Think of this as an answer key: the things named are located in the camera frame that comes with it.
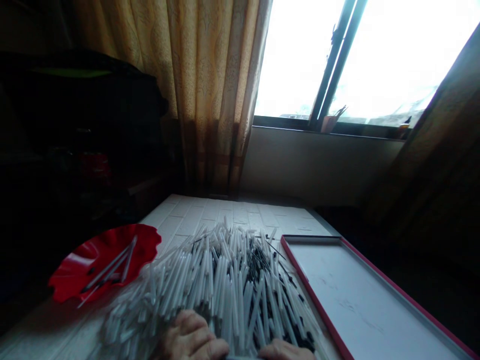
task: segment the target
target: glass pane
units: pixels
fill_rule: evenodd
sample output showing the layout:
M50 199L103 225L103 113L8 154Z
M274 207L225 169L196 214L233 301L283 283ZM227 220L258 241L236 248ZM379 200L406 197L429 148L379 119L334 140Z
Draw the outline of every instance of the glass pane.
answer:
M273 2L255 115L308 120L343 2Z
M417 123L480 20L480 0L368 0L330 115Z

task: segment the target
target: red-edged tray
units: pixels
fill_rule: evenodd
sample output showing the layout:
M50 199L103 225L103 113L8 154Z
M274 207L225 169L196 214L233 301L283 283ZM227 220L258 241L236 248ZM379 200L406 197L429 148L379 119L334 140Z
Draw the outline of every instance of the red-edged tray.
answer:
M346 360L480 360L344 238L281 245Z

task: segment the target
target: red object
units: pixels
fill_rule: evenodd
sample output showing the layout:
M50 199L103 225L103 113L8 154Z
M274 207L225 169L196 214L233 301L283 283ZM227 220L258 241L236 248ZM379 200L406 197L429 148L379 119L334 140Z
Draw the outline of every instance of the red object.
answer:
M82 152L79 158L80 172L85 178L103 185L112 183L112 172L107 155L101 152Z
M371 263L363 254L358 251L351 243L345 240L343 237L340 238L340 241L344 243L350 250L352 250L360 259L362 259L372 270L376 271L378 275L380 275L388 284L390 284L397 292L400 293L407 301L409 301L418 311L420 311L428 320L430 320L440 331L442 331L445 335L447 335L458 347L460 347L464 352L466 352L472 359L480 360L480 356L478 356L472 349L470 349L467 345L465 345L458 337L456 337L450 330L448 330L445 326L443 326L440 321L434 318L427 310L425 310L418 302L412 299L405 291L403 291L396 283L394 283L387 275L385 275L378 267L376 267L373 263ZM289 243L285 240L285 238L281 237L281 245L285 250L288 258L291 261L291 264L295 268L298 276L301 279L301 282L305 286L305 289L310 296L310 299L313 301L315 308L317 309L318 313L320 314L321 319L325 323L328 331L335 341L340 353L342 354L343 358L346 360L355 360L352 354L350 353L349 349L345 345L342 337L338 333L337 329L335 328L334 324L330 320L327 312L325 311L324 307L320 303L317 295L315 295L314 290L309 284L309 280L305 276L302 268L300 267L297 259L295 259L292 250L290 250Z
M48 286L54 287L53 299L59 303L70 298L83 301L95 286L84 293L81 293L82 290L130 245L135 235L137 235L137 241L125 282L112 284L111 281L107 281L90 296L87 302L98 299L110 287L123 287L135 280L139 276L140 269L155 258L157 245L162 242L162 237L153 226L144 224L120 226L107 230L77 247L63 259L50 277ZM126 261L119 266L116 273L122 274L125 264Z

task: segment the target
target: wavy red bowl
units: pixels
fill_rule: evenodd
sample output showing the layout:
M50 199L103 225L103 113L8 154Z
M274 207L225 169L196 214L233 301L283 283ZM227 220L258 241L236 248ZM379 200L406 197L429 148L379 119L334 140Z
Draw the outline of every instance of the wavy red bowl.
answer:
M157 245L162 242L162 237L153 226L144 224L120 226L107 230L77 247L63 259L48 281L48 286L54 287L53 299L59 303L70 298L85 300L90 291L82 293L82 290L130 245L135 235L137 241L125 282L106 282L88 298L87 302L98 299L111 287L123 287L135 280L140 269L157 256ZM125 263L126 261L119 266L116 273L123 273Z

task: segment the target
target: beige curtain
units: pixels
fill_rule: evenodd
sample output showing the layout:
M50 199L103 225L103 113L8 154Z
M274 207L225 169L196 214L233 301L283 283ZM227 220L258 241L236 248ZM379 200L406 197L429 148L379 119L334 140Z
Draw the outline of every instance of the beige curtain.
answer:
M239 186L272 0L74 0L83 44L157 78L187 179Z

